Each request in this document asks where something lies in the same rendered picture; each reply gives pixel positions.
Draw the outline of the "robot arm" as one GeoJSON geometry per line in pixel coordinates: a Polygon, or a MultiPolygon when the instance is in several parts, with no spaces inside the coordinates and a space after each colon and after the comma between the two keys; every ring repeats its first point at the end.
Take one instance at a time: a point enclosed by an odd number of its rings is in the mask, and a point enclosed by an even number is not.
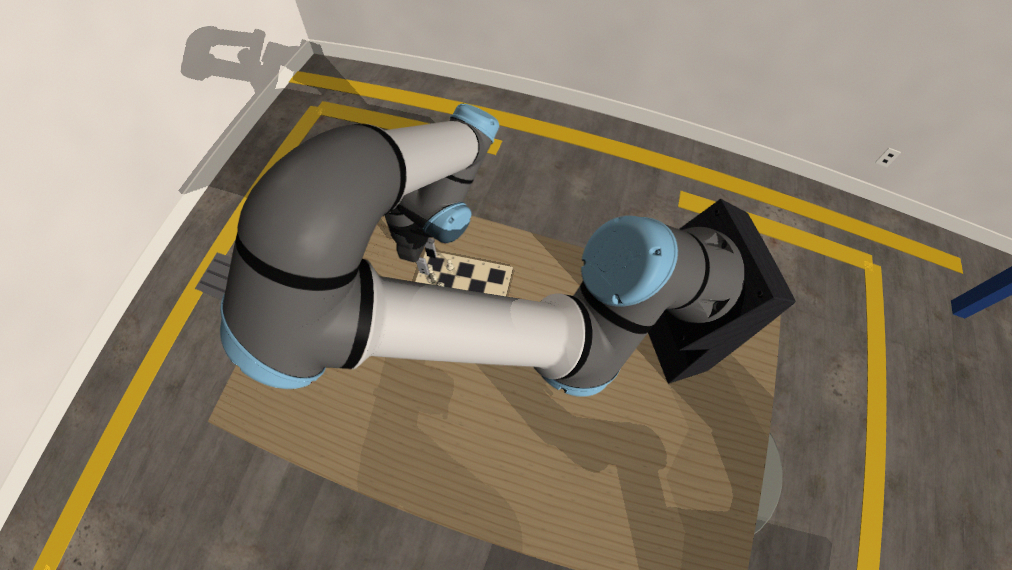
{"type": "Polygon", "coordinates": [[[463,234],[472,216],[463,199],[498,129],[462,103],[448,123],[333,128],[278,160],[237,225],[220,306],[229,359],[281,389],[376,356],[534,367],[555,389],[591,396],[666,307],[692,323],[732,309],[745,268],[729,237],[638,216],[594,232],[573,296],[538,302],[380,276],[362,258],[389,212],[441,243],[463,234]]]}

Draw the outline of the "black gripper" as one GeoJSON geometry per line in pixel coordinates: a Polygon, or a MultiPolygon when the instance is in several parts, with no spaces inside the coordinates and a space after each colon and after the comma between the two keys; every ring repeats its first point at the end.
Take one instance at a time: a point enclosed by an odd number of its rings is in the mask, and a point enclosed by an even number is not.
{"type": "Polygon", "coordinates": [[[420,227],[418,227],[405,215],[387,214],[385,215],[385,219],[391,236],[396,242],[396,250],[399,258],[410,262],[416,262],[419,273],[429,275],[430,272],[426,259],[420,257],[420,255],[425,247],[428,257],[437,257],[434,245],[435,240],[432,239],[433,237],[424,233],[420,227]]]}

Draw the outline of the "black and cream chessboard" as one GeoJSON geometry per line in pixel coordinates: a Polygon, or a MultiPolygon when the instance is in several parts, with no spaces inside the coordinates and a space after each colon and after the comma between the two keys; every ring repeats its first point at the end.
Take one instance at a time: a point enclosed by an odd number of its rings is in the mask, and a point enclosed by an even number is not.
{"type": "Polygon", "coordinates": [[[500,296],[507,294],[513,267],[439,252],[437,252],[436,258],[428,257],[425,252],[424,258],[426,258],[427,265],[433,266],[433,273],[437,275],[437,280],[430,283],[426,279],[427,275],[418,272],[415,282],[426,284],[442,282],[444,287],[500,296]],[[448,259],[454,265],[452,270],[446,268],[448,259]]]}

